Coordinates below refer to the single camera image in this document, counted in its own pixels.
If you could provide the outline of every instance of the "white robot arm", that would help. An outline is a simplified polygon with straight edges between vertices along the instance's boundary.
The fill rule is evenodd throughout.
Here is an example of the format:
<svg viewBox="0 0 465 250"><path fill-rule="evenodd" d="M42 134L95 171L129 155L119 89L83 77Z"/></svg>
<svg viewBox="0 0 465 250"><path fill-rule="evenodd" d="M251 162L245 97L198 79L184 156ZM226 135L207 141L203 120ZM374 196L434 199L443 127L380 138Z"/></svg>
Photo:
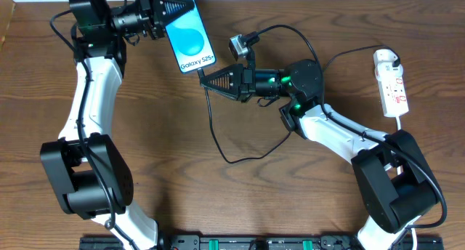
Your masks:
<svg viewBox="0 0 465 250"><path fill-rule="evenodd" d="M131 172L111 140L111 122L126 64L126 44L142 33L164 37L166 25L194 8L192 0L135 0L111 9L106 0L69 0L55 15L54 32L73 50L78 83L58 141L42 144L41 161L62 210L104 225L125 249L163 248L157 223L133 200ZM56 17L73 13L73 44L55 28ZM82 37L76 36L79 28ZM88 161L92 170L75 172Z"/></svg>
<svg viewBox="0 0 465 250"><path fill-rule="evenodd" d="M261 33L274 28L287 28L299 34L315 60L300 60L283 70L256 69L252 45L259 41ZM319 142L352 164L370 214L357 234L364 249L389 249L406 228L433 226L413 223L439 202L443 212L440 221L434 225L444 222L447 208L442 192L414 138L403 130L387 134L369 129L325 104L323 69L310 43L298 30L288 25L273 25L245 36L234 36L230 39L230 50L236 60L245 57L247 66L234 64L207 76L199 71L201 86L241 102L249 101L252 96L270 100L261 106L268 106L280 97L290 97L289 103L279 109L287 130ZM378 65L377 76L381 68L387 73L398 73L403 69L398 55L381 57L379 61L383 63ZM384 110L386 114L391 108L384 107ZM404 166L405 171L391 180L386 170L398 166Z"/></svg>

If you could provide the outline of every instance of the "phone screen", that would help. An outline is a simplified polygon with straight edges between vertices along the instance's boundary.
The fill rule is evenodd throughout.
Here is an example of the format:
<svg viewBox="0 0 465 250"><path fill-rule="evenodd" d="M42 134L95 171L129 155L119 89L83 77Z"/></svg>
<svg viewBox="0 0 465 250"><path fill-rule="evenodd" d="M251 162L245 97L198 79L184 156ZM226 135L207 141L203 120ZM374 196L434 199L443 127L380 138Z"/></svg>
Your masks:
<svg viewBox="0 0 465 250"><path fill-rule="evenodd" d="M197 5L193 10L167 25L166 33L181 72L187 73L217 61Z"/></svg>

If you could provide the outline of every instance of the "white power strip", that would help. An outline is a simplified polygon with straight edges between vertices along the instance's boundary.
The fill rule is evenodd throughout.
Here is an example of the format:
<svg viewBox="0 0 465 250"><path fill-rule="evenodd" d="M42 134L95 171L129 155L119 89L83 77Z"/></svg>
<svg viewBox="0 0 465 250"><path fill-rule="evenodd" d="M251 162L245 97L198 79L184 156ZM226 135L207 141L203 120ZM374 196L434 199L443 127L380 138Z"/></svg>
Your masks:
<svg viewBox="0 0 465 250"><path fill-rule="evenodd" d="M407 95L405 94L402 75L402 65L393 67L392 63L398 59L393 51L380 49L373 55L375 61L375 76L378 80L381 104L384 116L397 118L408 112Z"/></svg>

